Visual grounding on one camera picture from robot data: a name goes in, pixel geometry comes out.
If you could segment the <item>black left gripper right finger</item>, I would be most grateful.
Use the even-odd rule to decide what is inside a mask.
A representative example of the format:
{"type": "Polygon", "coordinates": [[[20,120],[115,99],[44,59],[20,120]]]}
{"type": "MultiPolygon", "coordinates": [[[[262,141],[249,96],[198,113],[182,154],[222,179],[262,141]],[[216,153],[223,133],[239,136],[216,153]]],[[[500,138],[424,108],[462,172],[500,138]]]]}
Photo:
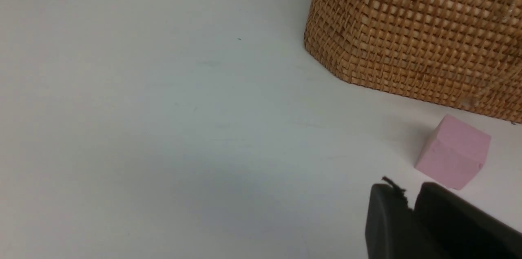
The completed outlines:
{"type": "Polygon", "coordinates": [[[414,214],[452,259],[520,259],[521,233],[433,182],[423,183],[414,214]]]}

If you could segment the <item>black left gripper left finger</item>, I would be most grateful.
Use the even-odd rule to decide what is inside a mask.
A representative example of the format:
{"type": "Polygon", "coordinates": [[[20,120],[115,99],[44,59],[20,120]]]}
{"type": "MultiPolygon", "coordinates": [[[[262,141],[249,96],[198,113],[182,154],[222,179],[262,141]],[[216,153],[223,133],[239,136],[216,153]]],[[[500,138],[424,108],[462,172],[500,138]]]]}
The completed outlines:
{"type": "Polygon", "coordinates": [[[369,259],[443,259],[445,253],[416,218],[406,190],[388,177],[370,190],[365,242],[369,259]]]}

